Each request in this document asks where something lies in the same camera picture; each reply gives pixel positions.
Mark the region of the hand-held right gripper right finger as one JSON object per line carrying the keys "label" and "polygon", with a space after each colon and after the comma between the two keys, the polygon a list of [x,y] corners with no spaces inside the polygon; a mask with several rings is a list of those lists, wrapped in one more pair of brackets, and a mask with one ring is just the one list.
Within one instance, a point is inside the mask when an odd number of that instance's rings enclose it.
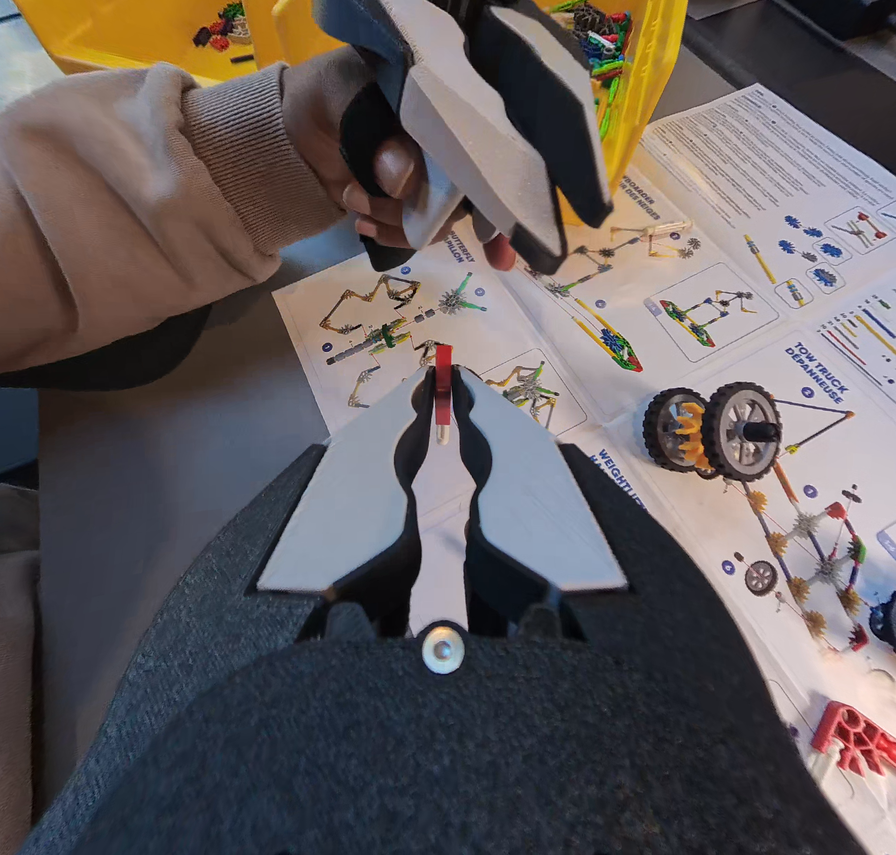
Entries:
{"label": "hand-held right gripper right finger", "polygon": [[469,629],[521,629],[547,610],[580,629],[573,601],[628,581],[566,456],[575,446],[528,419],[467,368],[453,368],[462,463],[475,485],[463,567]]}

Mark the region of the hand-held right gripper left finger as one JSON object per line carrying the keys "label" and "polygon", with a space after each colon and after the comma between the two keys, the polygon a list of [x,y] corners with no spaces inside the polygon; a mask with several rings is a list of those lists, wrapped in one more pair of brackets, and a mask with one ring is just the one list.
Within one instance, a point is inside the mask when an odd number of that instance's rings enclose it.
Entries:
{"label": "hand-held right gripper left finger", "polygon": [[435,371],[421,368],[330,437],[261,574],[259,592],[358,603],[409,623],[422,546],[413,491],[429,448]]}

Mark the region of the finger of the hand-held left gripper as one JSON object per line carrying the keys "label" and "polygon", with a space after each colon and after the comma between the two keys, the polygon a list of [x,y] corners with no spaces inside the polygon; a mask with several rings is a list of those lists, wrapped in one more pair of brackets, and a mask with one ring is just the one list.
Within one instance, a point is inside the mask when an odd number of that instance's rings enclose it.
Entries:
{"label": "finger of the hand-held left gripper", "polygon": [[425,177],[402,211],[409,245],[429,245],[466,197],[483,234],[493,228],[537,272],[555,273],[566,237],[545,162],[471,65],[462,28],[427,0],[377,1],[411,53],[398,113],[423,153]]}
{"label": "finger of the hand-held left gripper", "polygon": [[532,1],[482,9],[472,65],[501,96],[516,130],[579,220],[598,229],[613,210],[587,60]]}

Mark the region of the yellow plastic bin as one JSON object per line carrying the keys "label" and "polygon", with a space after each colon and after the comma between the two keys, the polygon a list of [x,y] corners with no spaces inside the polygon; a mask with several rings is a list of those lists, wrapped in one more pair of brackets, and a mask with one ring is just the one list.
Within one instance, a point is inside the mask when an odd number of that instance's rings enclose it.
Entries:
{"label": "yellow plastic bin", "polygon": [[[567,0],[533,0],[541,10]],[[622,185],[636,145],[656,108],[675,61],[684,30],[687,0],[590,0],[604,12],[629,11],[633,36],[626,52],[623,90],[611,130],[602,140],[611,193]],[[317,26],[312,0],[245,0],[257,33],[269,21],[282,56],[297,63],[335,49],[338,43]]]}
{"label": "yellow plastic bin", "polygon": [[196,46],[198,30],[239,0],[13,0],[45,51],[66,74],[167,62],[201,85],[255,70],[248,46]]}

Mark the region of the short red toy rod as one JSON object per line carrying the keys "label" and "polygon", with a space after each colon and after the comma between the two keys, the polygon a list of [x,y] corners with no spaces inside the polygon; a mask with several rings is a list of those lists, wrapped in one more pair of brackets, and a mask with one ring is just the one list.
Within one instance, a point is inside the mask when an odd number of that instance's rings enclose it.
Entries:
{"label": "short red toy rod", "polygon": [[434,423],[435,440],[446,446],[452,422],[453,347],[439,343],[434,357]]}

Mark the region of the toy wheel pair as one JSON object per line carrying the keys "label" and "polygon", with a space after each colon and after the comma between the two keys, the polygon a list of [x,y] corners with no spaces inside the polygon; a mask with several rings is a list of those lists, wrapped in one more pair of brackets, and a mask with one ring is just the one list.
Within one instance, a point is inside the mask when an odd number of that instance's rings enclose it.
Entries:
{"label": "toy wheel pair", "polygon": [[654,395],[642,423],[644,447],[668,471],[753,483],[778,460],[782,422],[771,394],[733,382],[705,398],[687,387]]}

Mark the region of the colourful construction toy model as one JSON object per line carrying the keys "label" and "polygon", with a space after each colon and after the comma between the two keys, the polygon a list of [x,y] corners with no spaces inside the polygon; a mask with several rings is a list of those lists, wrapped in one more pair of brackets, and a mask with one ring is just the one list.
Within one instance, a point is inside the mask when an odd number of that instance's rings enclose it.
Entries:
{"label": "colourful construction toy model", "polygon": [[841,743],[837,767],[865,777],[870,771],[884,776],[895,769],[895,737],[851,705],[829,701],[813,734],[811,746],[827,754]]}

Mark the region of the person's left forearm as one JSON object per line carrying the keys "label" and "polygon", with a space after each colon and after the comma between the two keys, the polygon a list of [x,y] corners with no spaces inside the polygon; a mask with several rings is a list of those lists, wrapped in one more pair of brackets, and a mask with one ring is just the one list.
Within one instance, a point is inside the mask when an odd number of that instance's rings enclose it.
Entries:
{"label": "person's left forearm", "polygon": [[267,280],[343,211],[290,143],[284,65],[58,80],[1,119],[1,369],[140,334]]}

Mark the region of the person's left hand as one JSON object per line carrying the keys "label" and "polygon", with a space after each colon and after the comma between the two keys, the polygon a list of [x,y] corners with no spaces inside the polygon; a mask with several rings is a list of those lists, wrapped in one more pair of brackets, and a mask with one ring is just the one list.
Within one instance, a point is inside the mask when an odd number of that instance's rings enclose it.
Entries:
{"label": "person's left hand", "polygon": [[402,209],[416,198],[424,160],[405,132],[386,140],[373,159],[375,180],[385,192],[370,196],[354,178],[340,152],[342,117],[359,91],[373,80],[364,60],[342,47],[288,67],[281,77],[287,136],[331,201],[356,216],[359,235],[380,245],[409,248]]}

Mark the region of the pile of loose toy pieces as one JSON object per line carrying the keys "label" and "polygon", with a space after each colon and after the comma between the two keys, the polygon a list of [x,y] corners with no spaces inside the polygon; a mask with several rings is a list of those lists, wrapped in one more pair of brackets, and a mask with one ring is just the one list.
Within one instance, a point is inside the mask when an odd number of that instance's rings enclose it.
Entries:
{"label": "pile of loose toy pieces", "polygon": [[608,136],[623,90],[626,52],[633,36],[629,11],[604,12],[590,0],[567,0],[547,14],[575,38],[589,68],[601,140]]}

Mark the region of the white instruction sheet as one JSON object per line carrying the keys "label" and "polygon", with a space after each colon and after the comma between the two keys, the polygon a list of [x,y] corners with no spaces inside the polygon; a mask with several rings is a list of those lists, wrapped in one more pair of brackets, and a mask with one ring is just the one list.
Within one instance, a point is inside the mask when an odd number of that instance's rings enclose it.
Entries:
{"label": "white instruction sheet", "polygon": [[[894,853],[894,770],[833,767],[829,701],[894,735],[894,650],[868,626],[894,591],[894,175],[758,85],[652,124],[598,231],[554,275],[482,266],[469,225],[408,266],[364,255],[275,292],[330,433],[435,346],[579,446],[681,541],[756,648],[823,791]],[[654,395],[733,382],[773,397],[753,483],[657,466]]]}

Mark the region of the person's upper body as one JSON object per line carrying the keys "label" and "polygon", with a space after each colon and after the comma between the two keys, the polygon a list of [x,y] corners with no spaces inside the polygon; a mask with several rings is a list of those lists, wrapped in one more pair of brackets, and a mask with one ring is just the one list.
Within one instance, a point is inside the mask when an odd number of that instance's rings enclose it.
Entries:
{"label": "person's upper body", "polygon": [[31,827],[34,659],[39,584],[36,491],[1,486],[1,852]]}

